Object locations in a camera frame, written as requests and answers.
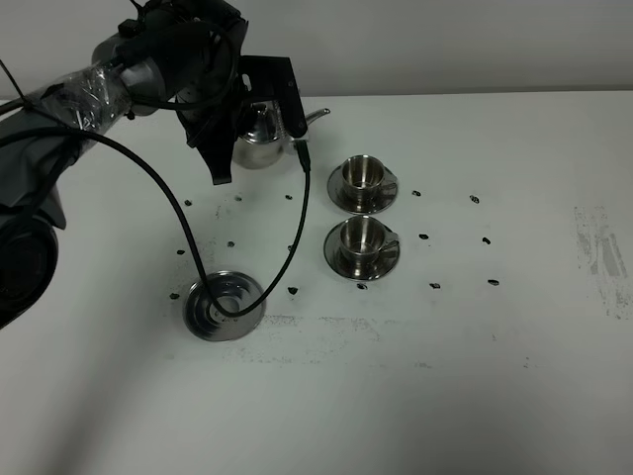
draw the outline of white wall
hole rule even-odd
[[[244,52],[289,55],[304,95],[633,84],[630,0],[234,0]],[[88,63],[126,0],[3,0],[0,57],[32,89]],[[0,96],[13,96],[0,78]]]

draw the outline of teapot lid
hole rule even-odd
[[[250,127],[241,137],[249,143],[271,143],[280,137],[277,112],[272,102],[258,102],[248,112]]]

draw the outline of metal saucer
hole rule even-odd
[[[385,167],[385,178],[378,194],[364,203],[357,203],[343,193],[342,167],[343,165],[337,166],[327,180],[329,199],[341,210],[353,215],[373,215],[394,204],[398,196],[398,178],[389,168]]]
[[[238,312],[263,293],[257,282],[239,272],[220,271],[207,276],[214,297],[230,312]],[[264,304],[235,319],[225,317],[211,304],[202,282],[196,282],[185,302],[185,324],[191,333],[206,341],[228,341],[252,332],[264,317]]]
[[[343,257],[340,251],[340,228],[343,224],[344,222],[336,225],[327,234],[323,245],[325,260],[334,272],[355,282],[369,282],[385,277],[394,270],[400,258],[399,244],[381,252],[377,260],[368,264],[358,265]]]

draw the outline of teapot spout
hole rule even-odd
[[[308,125],[310,125],[316,119],[320,119],[321,117],[326,116],[330,112],[331,111],[329,109],[319,109],[317,111],[314,111],[306,115],[306,122],[308,123]]]

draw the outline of cup handle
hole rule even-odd
[[[387,233],[387,238],[385,239],[383,246],[380,248],[380,252],[396,247],[398,244],[400,244],[400,237],[396,233]]]

